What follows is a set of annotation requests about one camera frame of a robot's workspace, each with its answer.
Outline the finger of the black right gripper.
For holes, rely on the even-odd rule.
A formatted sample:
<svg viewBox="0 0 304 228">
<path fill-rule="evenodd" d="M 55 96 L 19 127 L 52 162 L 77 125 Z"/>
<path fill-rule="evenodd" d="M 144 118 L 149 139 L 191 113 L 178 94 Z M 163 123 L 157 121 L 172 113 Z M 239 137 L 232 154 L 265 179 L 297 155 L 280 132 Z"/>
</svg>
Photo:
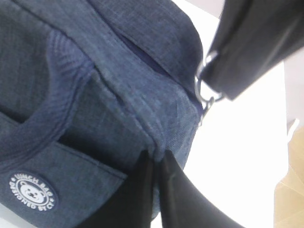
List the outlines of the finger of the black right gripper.
<svg viewBox="0 0 304 228">
<path fill-rule="evenodd" d="M 303 1 L 227 0 L 199 78 L 233 100 L 303 46 Z"/>
</svg>

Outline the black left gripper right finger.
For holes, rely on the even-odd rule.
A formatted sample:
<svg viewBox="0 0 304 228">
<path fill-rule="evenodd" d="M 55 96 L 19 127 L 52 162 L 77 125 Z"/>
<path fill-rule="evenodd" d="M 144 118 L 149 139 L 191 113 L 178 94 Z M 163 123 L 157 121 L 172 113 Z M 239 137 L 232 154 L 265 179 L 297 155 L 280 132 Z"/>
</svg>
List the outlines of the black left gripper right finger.
<svg viewBox="0 0 304 228">
<path fill-rule="evenodd" d="M 171 151 L 159 164 L 161 219 L 164 228 L 241 228 L 193 185 Z"/>
</svg>

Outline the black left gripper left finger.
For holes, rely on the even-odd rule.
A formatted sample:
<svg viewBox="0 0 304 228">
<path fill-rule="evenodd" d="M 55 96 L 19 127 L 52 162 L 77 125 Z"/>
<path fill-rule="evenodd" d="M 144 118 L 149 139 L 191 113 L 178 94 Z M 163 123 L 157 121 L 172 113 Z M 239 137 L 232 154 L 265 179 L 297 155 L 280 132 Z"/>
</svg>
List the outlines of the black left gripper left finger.
<svg viewBox="0 0 304 228">
<path fill-rule="evenodd" d="M 134 170 L 82 228 L 149 228 L 153 208 L 153 161 L 142 151 Z"/>
</svg>

